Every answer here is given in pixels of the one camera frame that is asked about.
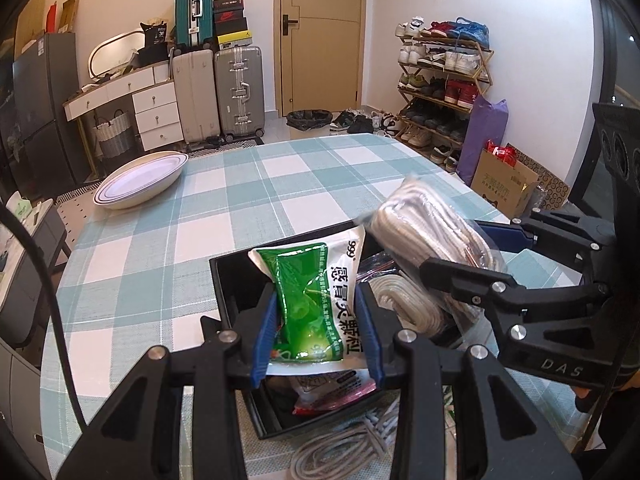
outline door handle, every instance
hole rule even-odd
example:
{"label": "door handle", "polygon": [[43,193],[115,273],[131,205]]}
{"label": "door handle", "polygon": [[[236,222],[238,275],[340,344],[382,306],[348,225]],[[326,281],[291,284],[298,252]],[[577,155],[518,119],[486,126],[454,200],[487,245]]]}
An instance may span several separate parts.
{"label": "door handle", "polygon": [[299,23],[298,20],[290,20],[288,14],[282,15],[282,35],[289,35],[289,23]]}

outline gray suitcase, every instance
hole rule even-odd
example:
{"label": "gray suitcase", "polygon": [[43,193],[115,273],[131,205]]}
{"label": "gray suitcase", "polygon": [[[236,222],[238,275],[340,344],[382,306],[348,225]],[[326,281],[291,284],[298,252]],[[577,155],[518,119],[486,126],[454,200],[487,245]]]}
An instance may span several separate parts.
{"label": "gray suitcase", "polygon": [[216,53],[216,86],[222,133],[235,137],[264,135],[262,52],[258,46],[238,46]]}
{"label": "gray suitcase", "polygon": [[213,52],[198,50],[172,59],[175,97],[184,140],[220,136]]}

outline stacked plates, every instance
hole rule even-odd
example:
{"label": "stacked plates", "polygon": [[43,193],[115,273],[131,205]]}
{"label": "stacked plates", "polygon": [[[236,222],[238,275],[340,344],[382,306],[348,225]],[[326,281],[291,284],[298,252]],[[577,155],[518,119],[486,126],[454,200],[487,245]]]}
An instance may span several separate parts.
{"label": "stacked plates", "polygon": [[187,155],[179,152],[150,153],[132,160],[100,184],[94,203],[109,209],[142,204],[171,186],[187,160]]}

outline blue sneaker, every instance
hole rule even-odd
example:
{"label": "blue sneaker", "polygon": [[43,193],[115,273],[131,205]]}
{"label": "blue sneaker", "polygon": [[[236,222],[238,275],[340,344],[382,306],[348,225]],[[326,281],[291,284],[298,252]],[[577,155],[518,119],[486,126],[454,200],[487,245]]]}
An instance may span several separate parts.
{"label": "blue sneaker", "polygon": [[489,28],[482,23],[460,17],[456,20],[456,28],[452,30],[452,34],[454,38],[477,41],[480,46],[489,49]]}

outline refrigerator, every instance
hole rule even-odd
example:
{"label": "refrigerator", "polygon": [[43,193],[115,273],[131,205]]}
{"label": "refrigerator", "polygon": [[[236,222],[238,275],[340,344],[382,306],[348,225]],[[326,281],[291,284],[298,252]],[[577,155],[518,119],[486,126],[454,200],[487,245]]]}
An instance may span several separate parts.
{"label": "refrigerator", "polygon": [[20,138],[38,193],[55,198],[81,187],[91,173],[75,121],[63,103],[79,90],[76,35],[45,34],[14,61]]}

